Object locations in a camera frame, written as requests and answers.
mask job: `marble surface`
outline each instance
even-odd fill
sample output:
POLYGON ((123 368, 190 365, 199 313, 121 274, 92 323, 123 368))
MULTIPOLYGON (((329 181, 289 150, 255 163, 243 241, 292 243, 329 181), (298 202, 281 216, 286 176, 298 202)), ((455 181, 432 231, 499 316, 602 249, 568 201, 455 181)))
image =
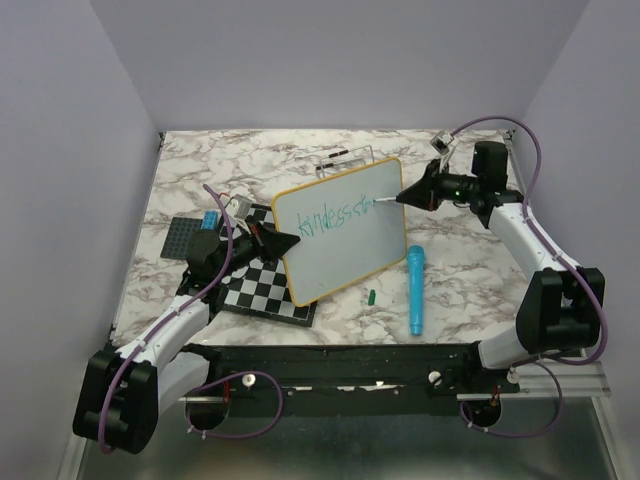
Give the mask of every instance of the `marble surface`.
MULTIPOLYGON (((343 148, 373 147, 377 159, 398 157, 405 186, 434 157, 433 130, 238 130, 170 132, 162 151, 135 259, 114 333, 131 341, 169 305, 184 262, 160 258, 171 218, 201 218, 214 209, 202 189, 242 194, 270 204, 282 190, 315 180, 314 160, 343 148)), ((469 173, 478 140, 502 141, 496 131, 461 135, 451 171, 469 173)), ((509 170, 515 187, 515 176, 509 170)), ((397 264, 318 303, 313 328, 221 312, 192 339, 206 345, 339 345, 466 343, 491 337, 515 321, 526 281, 507 249, 466 208, 437 212, 405 207, 409 244, 425 248, 425 322, 408 325, 407 266, 397 264), (367 305, 370 289, 376 303, 367 305)))

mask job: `black and white checkered board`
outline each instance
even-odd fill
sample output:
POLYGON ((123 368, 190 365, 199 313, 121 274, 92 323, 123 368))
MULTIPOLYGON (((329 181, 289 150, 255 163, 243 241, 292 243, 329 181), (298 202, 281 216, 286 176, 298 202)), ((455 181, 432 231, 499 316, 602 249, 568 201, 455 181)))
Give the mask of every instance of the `black and white checkered board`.
MULTIPOLYGON (((268 227, 275 227, 273 213, 269 207, 254 204, 249 215, 268 227)), ((233 220, 231 225, 233 238, 242 235, 242 231, 233 220)), ((221 240, 228 238, 222 218, 218 222, 216 231, 220 234, 221 240)), ((236 270, 223 283, 229 289, 223 310, 304 327, 311 327, 313 324, 316 302, 306 307, 296 307, 291 302, 287 276, 281 260, 274 267, 269 267, 259 259, 254 259, 248 267, 236 270)))

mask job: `blue cylinder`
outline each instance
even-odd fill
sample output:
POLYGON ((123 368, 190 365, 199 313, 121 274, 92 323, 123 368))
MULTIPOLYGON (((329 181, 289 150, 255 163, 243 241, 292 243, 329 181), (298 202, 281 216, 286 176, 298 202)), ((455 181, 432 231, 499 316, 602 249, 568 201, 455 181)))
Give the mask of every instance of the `blue cylinder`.
POLYGON ((409 328, 411 335, 422 335, 424 298, 424 248, 411 245, 407 253, 409 264, 409 328))

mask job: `wall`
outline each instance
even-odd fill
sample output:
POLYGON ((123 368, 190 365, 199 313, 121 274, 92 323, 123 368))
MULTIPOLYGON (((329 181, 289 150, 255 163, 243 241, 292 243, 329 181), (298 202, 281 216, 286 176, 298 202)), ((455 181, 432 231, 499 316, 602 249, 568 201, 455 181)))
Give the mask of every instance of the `wall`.
MULTIPOLYGON (((524 116, 544 149, 537 216, 572 256, 606 277, 604 365, 637 471, 639 20, 637 0, 592 0, 524 116)), ((518 136, 516 149, 529 178, 528 140, 518 136)))
POLYGON ((587 0, 92 0, 163 129, 520 115, 587 0))
POLYGON ((0 15, 0 478, 55 478, 158 136, 86 0, 0 15))

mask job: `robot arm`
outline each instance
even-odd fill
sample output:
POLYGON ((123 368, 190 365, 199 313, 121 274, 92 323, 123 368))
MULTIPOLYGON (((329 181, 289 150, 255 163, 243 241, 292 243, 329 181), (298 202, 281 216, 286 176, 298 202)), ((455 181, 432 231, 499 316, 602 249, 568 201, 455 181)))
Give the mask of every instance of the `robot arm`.
MULTIPOLYGON (((250 201, 231 200, 230 213, 242 226, 242 235, 233 240, 233 251, 225 274, 247 266, 259 258, 263 263, 279 260, 300 241, 297 235, 277 232, 246 216, 250 201)), ((209 361, 193 353, 181 353, 185 343, 219 312, 227 290, 216 285, 202 298, 180 311, 179 307, 200 293, 215 278, 225 262, 227 242, 213 230, 200 230, 189 241, 188 268, 169 308, 131 343, 113 351, 97 352, 87 365, 73 431, 76 435, 98 438, 98 423, 104 399, 115 372, 142 344, 131 361, 110 403, 105 438, 112 447, 140 452, 151 439, 158 417, 180 397, 205 383, 209 361), (177 316, 164 324, 149 344, 149 332, 174 312, 177 316)))
MULTIPOLYGON (((423 177, 400 192, 396 201, 433 211, 443 201, 468 203, 485 228, 507 247, 529 280, 515 325, 478 345, 484 368, 502 369, 543 353, 591 347, 598 341, 600 322, 584 289, 525 222, 523 196, 507 189, 508 151, 498 142, 477 142, 471 171, 474 176, 449 173, 447 164, 454 139, 440 133, 432 145, 442 155, 432 160, 423 177)), ((543 238, 559 247, 528 209, 529 222, 543 238)), ((563 259, 584 278, 602 304, 604 277, 596 268, 583 268, 563 259)))

